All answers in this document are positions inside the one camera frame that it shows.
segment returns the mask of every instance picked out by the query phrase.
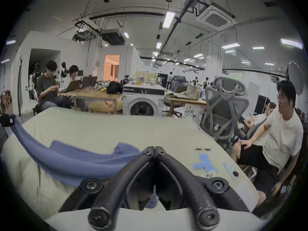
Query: white t-shirt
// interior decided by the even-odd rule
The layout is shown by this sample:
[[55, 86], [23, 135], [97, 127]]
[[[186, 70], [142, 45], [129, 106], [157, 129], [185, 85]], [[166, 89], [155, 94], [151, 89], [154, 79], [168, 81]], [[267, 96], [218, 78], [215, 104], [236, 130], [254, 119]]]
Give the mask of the white t-shirt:
[[279, 168], [280, 171], [290, 155], [295, 156], [300, 151], [303, 126], [295, 111], [289, 120], [283, 120], [278, 106], [267, 117], [267, 122], [271, 127], [263, 145], [263, 155], [269, 164]]
[[[80, 80], [80, 77], [79, 76], [76, 76], [75, 80]], [[69, 85], [69, 83], [73, 81], [73, 79], [71, 78], [70, 75], [67, 75], [65, 78], [64, 78], [64, 84], [63, 84], [63, 87], [64, 89], [66, 89]]]

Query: person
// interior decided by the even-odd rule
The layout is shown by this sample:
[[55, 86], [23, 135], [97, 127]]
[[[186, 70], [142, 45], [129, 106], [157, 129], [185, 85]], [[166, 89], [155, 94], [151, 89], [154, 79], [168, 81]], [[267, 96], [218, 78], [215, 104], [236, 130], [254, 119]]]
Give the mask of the person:
[[68, 87], [71, 81], [80, 80], [80, 77], [78, 76], [79, 69], [76, 65], [72, 65], [68, 71], [69, 71], [69, 75], [67, 75], [64, 78], [64, 84], [63, 84], [64, 89]]
[[[297, 116], [295, 106], [295, 88], [288, 81], [277, 84], [278, 106], [256, 130], [251, 139], [236, 143], [231, 152], [231, 158], [238, 164], [251, 165], [258, 169], [254, 186], [260, 198], [257, 206], [268, 198], [271, 193], [276, 195], [284, 180], [292, 172], [302, 146], [303, 127]], [[262, 146], [254, 143], [266, 131], [268, 134]], [[279, 181], [278, 173], [286, 165], [289, 157], [291, 162]]]
[[57, 96], [59, 85], [56, 85], [56, 79], [54, 77], [57, 67], [54, 61], [49, 61], [46, 64], [46, 72], [37, 80], [36, 91], [42, 110], [56, 106], [71, 108], [69, 97]]
[[275, 107], [276, 107], [276, 104], [273, 102], [270, 102], [268, 103], [267, 108], [263, 114], [258, 114], [258, 115], [250, 117], [248, 120], [244, 120], [245, 129], [248, 131], [252, 127], [263, 122], [266, 119], [266, 117], [268, 117], [269, 111], [271, 109], [275, 109]]
[[170, 90], [171, 88], [171, 79], [172, 79], [172, 72], [170, 72], [167, 77], [167, 90]]

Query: washing machine door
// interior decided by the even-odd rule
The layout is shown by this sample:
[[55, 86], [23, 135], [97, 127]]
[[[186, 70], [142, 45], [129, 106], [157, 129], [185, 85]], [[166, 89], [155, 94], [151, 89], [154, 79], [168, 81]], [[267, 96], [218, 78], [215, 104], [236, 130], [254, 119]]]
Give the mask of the washing machine door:
[[152, 100], [147, 98], [137, 98], [129, 103], [127, 106], [126, 114], [131, 115], [146, 115], [146, 116], [157, 116], [158, 109]]

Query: white table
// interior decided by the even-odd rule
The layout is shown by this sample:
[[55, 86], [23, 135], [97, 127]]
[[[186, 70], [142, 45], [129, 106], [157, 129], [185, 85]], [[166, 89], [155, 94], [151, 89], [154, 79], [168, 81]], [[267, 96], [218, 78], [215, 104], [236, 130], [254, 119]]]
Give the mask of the white table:
[[[193, 169], [193, 164], [200, 162], [200, 152], [194, 148], [211, 148], [207, 154], [218, 170], [218, 176], [238, 190], [243, 200], [254, 199], [249, 204], [250, 209], [255, 207], [259, 198], [252, 182], [230, 156], [188, 119], [91, 114], [52, 107], [27, 121], [24, 128], [48, 147], [53, 140], [58, 140], [81, 149], [106, 154], [112, 153], [118, 142], [134, 145], [140, 151], [148, 146], [161, 146], [198, 176], [205, 172], [203, 169]], [[43, 219], [57, 213], [74, 188], [51, 178], [42, 169], [39, 185], [38, 167], [15, 135], [9, 137], [3, 146], [3, 152], [13, 183], [25, 202]], [[232, 162], [239, 173], [236, 180], [231, 178], [223, 166], [222, 162], [226, 161]]]

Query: blue cloth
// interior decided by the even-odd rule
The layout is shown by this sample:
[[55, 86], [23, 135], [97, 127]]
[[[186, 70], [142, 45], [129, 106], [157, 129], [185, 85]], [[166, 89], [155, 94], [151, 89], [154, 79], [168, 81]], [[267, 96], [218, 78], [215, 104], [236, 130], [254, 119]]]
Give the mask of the blue cloth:
[[138, 148], [124, 143], [118, 143], [112, 154], [105, 155], [60, 141], [52, 141], [48, 148], [23, 128], [19, 117], [11, 116], [15, 117], [15, 124], [11, 129], [31, 158], [49, 175], [74, 187], [78, 187], [82, 180], [89, 177], [102, 179], [114, 176], [140, 154]]
[[207, 154], [200, 153], [199, 158], [200, 158], [201, 163], [193, 164], [194, 169], [204, 168], [206, 171], [216, 171], [217, 172], [217, 169], [213, 167], [211, 160], [209, 159]]

